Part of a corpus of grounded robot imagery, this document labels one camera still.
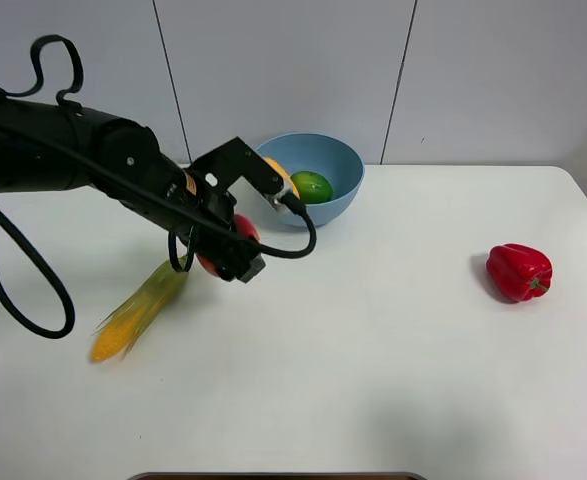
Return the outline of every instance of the robotic arm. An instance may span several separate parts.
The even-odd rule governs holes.
[[[17,100],[43,85],[42,48],[62,42],[73,63],[73,84],[56,95],[57,105]],[[160,149],[153,132],[124,118],[67,100],[83,83],[80,57],[73,43],[48,35],[31,46],[36,84],[10,93],[0,88],[0,192],[69,190],[90,185],[169,232],[169,257],[177,271],[188,271],[193,256],[208,259],[224,280],[248,282],[264,268],[261,254],[301,258],[315,247],[316,234],[304,205],[291,187],[239,138],[234,138],[180,168]],[[235,198],[228,188],[244,177],[276,209],[300,215],[310,231],[308,246],[283,251],[241,237],[234,223]],[[0,226],[18,243],[60,295],[66,323],[59,331],[42,329],[12,304],[0,282],[0,301],[29,330],[62,338],[74,321],[64,286],[28,240],[0,212]],[[178,261],[176,239],[187,247]]]

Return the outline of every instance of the red tomato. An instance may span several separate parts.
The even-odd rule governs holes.
[[[233,221],[235,222],[235,226],[237,227],[237,231],[240,235],[242,235],[245,238],[255,240],[256,242],[260,241],[260,232],[257,231],[257,228],[255,228],[255,225],[253,225],[253,222],[251,222],[251,220],[249,220],[247,217],[245,217],[244,215],[240,215],[239,213],[236,213],[233,217]],[[206,270],[215,277],[219,277],[217,271],[215,270],[215,265],[213,265],[213,263],[210,260],[204,258],[199,253],[197,254],[197,259],[200,261],[200,264],[204,267],[204,270]]]

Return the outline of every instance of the white wall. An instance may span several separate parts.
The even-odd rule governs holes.
[[[35,81],[29,47],[37,37],[58,33],[77,46],[85,69],[76,98],[87,107],[150,126],[164,152],[186,160],[186,147],[153,4],[147,0],[1,0],[0,86],[24,91]],[[55,92],[71,83],[62,45],[42,52],[45,87],[33,97],[55,103]]]
[[[157,0],[193,156],[240,135],[343,138],[378,163],[414,0]],[[28,47],[76,44],[87,106],[151,126],[187,159],[150,0],[3,0],[0,85]],[[45,49],[46,87],[70,80]],[[587,193],[587,0],[419,0],[385,163],[556,164]]]
[[[587,0],[420,0],[384,162],[552,163],[587,193]]]
[[[191,154],[344,139],[379,163],[413,0],[158,0]]]

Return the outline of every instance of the white table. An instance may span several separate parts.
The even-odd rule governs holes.
[[[0,307],[0,480],[587,479],[587,200],[562,170],[368,167],[311,257],[269,258],[248,285],[196,268],[123,362],[97,366],[91,334],[164,260],[165,234],[90,189],[3,195],[0,208],[78,313],[49,341]],[[506,242],[551,258],[545,297],[508,305],[484,283],[484,255]],[[60,325],[53,293],[2,236],[0,266],[20,306]]]

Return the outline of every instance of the blue bowl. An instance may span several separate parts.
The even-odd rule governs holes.
[[[344,212],[364,179],[364,162],[355,150],[326,135],[289,133],[263,143],[257,152],[278,162],[289,175],[308,170],[329,181],[333,187],[333,199],[307,206],[316,226],[324,225]],[[304,221],[292,213],[277,217],[287,225],[304,226]]]

